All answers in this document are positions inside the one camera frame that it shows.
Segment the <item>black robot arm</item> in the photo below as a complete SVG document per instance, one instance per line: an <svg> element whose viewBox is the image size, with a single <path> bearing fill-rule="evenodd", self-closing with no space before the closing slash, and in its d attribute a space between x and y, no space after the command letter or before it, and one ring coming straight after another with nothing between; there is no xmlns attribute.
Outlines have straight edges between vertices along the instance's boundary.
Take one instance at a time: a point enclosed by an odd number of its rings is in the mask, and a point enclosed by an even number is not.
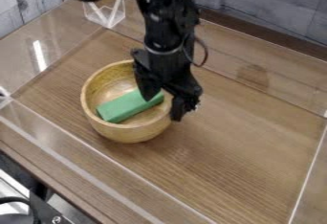
<svg viewBox="0 0 327 224"><path fill-rule="evenodd" d="M145 19L143 47L133 50L141 94L151 100L165 90L173 96L170 118L179 122L201 103L203 88L193 74L199 8L194 0L135 0Z"/></svg>

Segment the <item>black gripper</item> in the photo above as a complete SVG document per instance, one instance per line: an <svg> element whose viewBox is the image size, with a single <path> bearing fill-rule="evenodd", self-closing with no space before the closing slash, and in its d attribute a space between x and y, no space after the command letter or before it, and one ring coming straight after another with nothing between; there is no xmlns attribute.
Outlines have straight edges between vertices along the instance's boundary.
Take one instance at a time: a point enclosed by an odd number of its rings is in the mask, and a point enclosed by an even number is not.
<svg viewBox="0 0 327 224"><path fill-rule="evenodd" d="M181 122L195 111L203 89L191 72L194 46L187 44L171 55L155 55L133 49L134 75L142 97L150 101L165 89L173 96L170 116Z"/></svg>

